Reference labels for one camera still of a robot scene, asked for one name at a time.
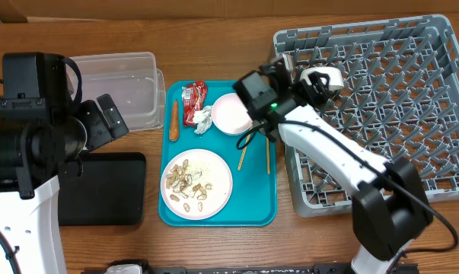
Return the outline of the wooden chopstick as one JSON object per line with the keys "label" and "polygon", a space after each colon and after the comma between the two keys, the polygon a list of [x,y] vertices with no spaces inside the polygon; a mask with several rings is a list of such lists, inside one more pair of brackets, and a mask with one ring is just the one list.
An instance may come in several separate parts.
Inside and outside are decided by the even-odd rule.
{"label": "wooden chopstick", "polygon": [[271,173],[271,163],[270,163],[270,151],[269,151],[269,139],[266,138],[266,172]]}
{"label": "wooden chopstick", "polygon": [[245,158],[245,155],[246,155],[246,152],[247,152],[247,146],[249,145],[249,142],[250,142],[250,137],[251,137],[251,134],[249,134],[248,137],[246,137],[246,142],[245,142],[246,146],[243,148],[243,151],[241,153],[241,158],[239,160],[239,163],[238,163],[238,166],[237,166],[237,170],[241,170],[242,165],[244,163],[244,158]]}

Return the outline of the white bowl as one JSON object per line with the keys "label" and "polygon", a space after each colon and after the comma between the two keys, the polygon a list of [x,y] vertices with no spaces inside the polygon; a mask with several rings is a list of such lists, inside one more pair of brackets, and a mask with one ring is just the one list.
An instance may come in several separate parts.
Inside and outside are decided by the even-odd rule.
{"label": "white bowl", "polygon": [[329,77],[329,79],[326,79],[324,76],[320,76],[320,79],[324,80],[324,84],[329,91],[338,91],[344,88],[341,71],[338,68],[330,66],[306,68],[302,71],[299,80],[310,84],[310,75],[317,72]]}

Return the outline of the red snack wrapper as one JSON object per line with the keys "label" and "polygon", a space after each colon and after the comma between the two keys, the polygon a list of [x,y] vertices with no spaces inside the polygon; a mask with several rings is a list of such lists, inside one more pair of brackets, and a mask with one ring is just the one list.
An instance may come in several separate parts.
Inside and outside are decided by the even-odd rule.
{"label": "red snack wrapper", "polygon": [[204,81],[194,81],[183,87],[183,125],[195,126],[193,118],[195,112],[202,109],[208,87]]}

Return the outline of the white tissue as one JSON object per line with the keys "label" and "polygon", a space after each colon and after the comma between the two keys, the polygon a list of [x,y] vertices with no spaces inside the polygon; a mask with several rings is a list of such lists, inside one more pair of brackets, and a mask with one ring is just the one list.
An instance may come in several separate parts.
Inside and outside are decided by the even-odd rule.
{"label": "white tissue", "polygon": [[194,132],[204,134],[212,126],[212,106],[206,106],[194,113],[193,123],[196,125]]}

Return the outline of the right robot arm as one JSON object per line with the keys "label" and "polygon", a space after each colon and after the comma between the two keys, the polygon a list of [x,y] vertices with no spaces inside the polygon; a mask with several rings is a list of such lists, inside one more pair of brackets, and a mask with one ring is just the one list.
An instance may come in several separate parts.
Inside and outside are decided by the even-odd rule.
{"label": "right robot arm", "polygon": [[351,197],[353,231],[361,244],[352,272],[389,273],[432,223],[419,172],[405,158],[369,151],[320,117],[316,108],[344,87],[338,68],[292,71],[278,59],[249,72],[233,89],[255,130],[304,153]]}

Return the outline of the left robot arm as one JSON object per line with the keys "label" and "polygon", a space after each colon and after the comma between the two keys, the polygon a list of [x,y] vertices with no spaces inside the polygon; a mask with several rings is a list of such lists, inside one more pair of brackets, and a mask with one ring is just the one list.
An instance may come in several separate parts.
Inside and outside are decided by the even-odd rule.
{"label": "left robot arm", "polygon": [[64,273],[58,198],[81,156],[128,133],[113,99],[69,90],[73,59],[7,53],[0,83],[0,273]]}

